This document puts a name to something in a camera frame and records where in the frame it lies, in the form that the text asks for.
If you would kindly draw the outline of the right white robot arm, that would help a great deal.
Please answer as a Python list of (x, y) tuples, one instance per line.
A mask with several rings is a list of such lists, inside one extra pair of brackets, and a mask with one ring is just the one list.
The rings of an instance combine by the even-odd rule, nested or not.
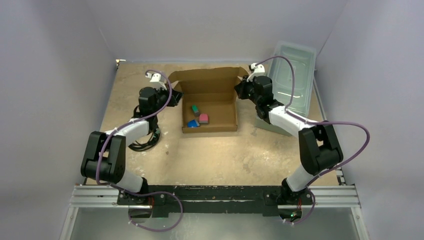
[(244, 77), (234, 90), (239, 99), (255, 104), (260, 119), (298, 139), (300, 166), (282, 181), (280, 193), (275, 198), (278, 204), (294, 203), (315, 177), (343, 160), (333, 125), (309, 120), (290, 111), (274, 98), (269, 77), (255, 76), (252, 81)]

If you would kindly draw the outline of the pink and green small block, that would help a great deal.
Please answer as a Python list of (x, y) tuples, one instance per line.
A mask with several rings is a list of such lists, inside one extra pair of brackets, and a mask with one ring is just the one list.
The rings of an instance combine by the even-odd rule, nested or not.
[(200, 125), (207, 125), (209, 124), (209, 115), (206, 113), (201, 113), (198, 117), (198, 122)]

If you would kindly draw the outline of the green and grey small block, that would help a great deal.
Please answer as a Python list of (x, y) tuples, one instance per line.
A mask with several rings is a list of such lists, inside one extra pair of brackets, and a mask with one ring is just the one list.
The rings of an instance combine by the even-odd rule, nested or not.
[(199, 117), (200, 116), (201, 113), (200, 113), (200, 111), (199, 111), (199, 109), (198, 109), (198, 107), (196, 105), (192, 105), (191, 106), (191, 110), (192, 110), (193, 115), (195, 117)]

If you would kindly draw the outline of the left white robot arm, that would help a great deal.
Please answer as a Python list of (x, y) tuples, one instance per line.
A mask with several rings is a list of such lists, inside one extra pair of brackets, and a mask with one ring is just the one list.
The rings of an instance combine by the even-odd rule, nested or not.
[(160, 136), (156, 112), (178, 105), (183, 93), (175, 89), (144, 87), (139, 91), (138, 105), (124, 126), (106, 132), (90, 133), (82, 159), (80, 173), (88, 179), (103, 181), (130, 192), (138, 205), (149, 199), (149, 185), (144, 177), (126, 168), (126, 149), (136, 147), (136, 141), (151, 135), (152, 146)]

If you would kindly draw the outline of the brown cardboard box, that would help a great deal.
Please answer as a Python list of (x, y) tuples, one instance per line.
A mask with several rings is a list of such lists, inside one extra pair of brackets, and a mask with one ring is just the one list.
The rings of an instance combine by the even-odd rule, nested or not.
[[(172, 72), (168, 79), (175, 83), (174, 90), (183, 93), (182, 127), (184, 134), (235, 132), (238, 129), (234, 86), (248, 75), (242, 67), (218, 67), (210, 69), (190, 69)], [(201, 114), (208, 115), (208, 123), (190, 127), (195, 116), (193, 106)]]

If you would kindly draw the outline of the blue and grey small block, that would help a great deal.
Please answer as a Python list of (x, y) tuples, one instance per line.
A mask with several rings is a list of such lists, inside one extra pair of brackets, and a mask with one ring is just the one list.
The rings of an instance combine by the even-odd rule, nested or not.
[(199, 126), (200, 126), (200, 123), (198, 122), (198, 120), (197, 120), (197, 119), (190, 120), (190, 121), (187, 123), (187, 127), (188, 127), (188, 128), (198, 128)]

